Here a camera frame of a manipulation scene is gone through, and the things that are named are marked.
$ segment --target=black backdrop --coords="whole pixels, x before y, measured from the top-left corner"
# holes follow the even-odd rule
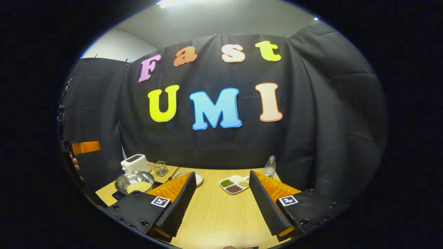
[[[276,44],[277,62],[262,58],[255,44]],[[240,44],[246,60],[226,63],[221,47]],[[174,66],[177,51],[194,46],[196,60]],[[141,62],[161,55],[151,77],[138,82]],[[387,136],[385,98],[373,69],[336,30],[315,21],[290,38],[269,35],[217,35],[196,38],[148,54],[130,64],[109,59],[81,59],[68,77],[64,98],[64,137],[98,140],[101,150],[78,156],[85,183],[120,168],[120,141],[127,156],[193,168],[263,167],[277,158],[284,183],[315,188],[349,202],[365,188],[383,154]],[[278,84],[276,98],[283,118],[262,122],[255,85]],[[165,88],[179,85],[177,110],[167,122],[149,114],[147,94],[161,89],[159,109],[168,109]],[[228,87],[239,90],[242,125],[193,130],[197,91],[216,103]]]
[[[20,186],[12,186],[23,188],[27,195],[6,193],[5,203],[12,212],[5,221],[9,227],[6,245],[110,247],[127,246],[130,241],[133,246],[148,246],[145,239],[115,226],[64,175],[59,166],[54,117],[61,82],[88,44],[154,1],[10,3],[16,4],[10,11],[16,22],[6,27],[11,29],[11,36],[5,58],[12,61],[5,65],[12,83],[5,89],[8,110],[12,111],[6,127],[7,144],[12,148],[6,149],[6,164],[19,174],[14,178],[13,173],[7,182],[20,182]],[[437,44],[432,42],[438,23],[435,6],[386,1],[358,5],[355,1],[299,3],[337,27],[363,52],[381,79],[389,113],[394,115],[390,115],[382,167],[366,191],[339,220],[299,241],[296,247],[432,246],[428,238],[438,237],[438,230],[428,230],[424,225],[435,208],[423,208],[420,201],[432,200],[430,190],[438,182],[434,171],[438,143],[430,133],[436,126],[429,116],[435,111],[432,96],[438,93],[431,91],[438,79],[438,70],[434,70],[437,53],[433,53]],[[52,146],[45,143],[48,134]],[[44,146],[36,146],[42,141]]]

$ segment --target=white toaster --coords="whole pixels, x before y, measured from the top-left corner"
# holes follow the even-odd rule
[[[148,160],[145,155],[135,154],[121,163],[122,169],[125,173],[133,172],[133,171],[145,171],[151,172],[151,167],[148,164]]]

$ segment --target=white ceiling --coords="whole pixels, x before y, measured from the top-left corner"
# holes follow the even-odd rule
[[[289,37],[314,16],[280,0],[207,0],[161,9],[153,5],[115,28],[157,49],[213,34]]]

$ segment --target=glass cup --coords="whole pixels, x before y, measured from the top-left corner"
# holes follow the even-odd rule
[[[168,172],[165,162],[163,161],[156,162],[154,164],[154,171],[156,175],[164,176]]]

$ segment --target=white divided dish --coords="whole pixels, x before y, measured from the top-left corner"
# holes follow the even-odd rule
[[[226,187],[223,187],[222,186],[222,182],[226,181],[226,180],[229,180],[229,181],[233,182],[233,184],[231,184],[229,186],[226,186]],[[243,182],[243,181],[248,182],[248,186],[247,187],[242,187],[242,186],[238,185],[239,182]],[[230,176],[228,178],[225,178],[225,179],[221,180],[220,182],[218,182],[218,184],[226,192],[230,193],[231,195],[235,195],[235,194],[238,194],[238,193],[242,192],[243,190],[249,188],[249,175],[245,176],[245,177],[241,177],[239,175],[233,175],[233,176]],[[231,192],[229,192],[229,190],[227,190],[227,188],[232,187],[232,186],[237,186],[238,188],[240,188],[240,190],[237,191],[237,192],[231,193]]]
[[[197,187],[200,186],[200,184],[202,184],[203,182],[203,176],[202,174],[198,173],[197,171],[185,171],[185,172],[181,172],[180,174],[176,174],[174,176],[174,179],[177,177],[180,177],[182,175],[185,175],[187,173],[191,173],[191,172],[195,172],[195,181],[197,182]]]

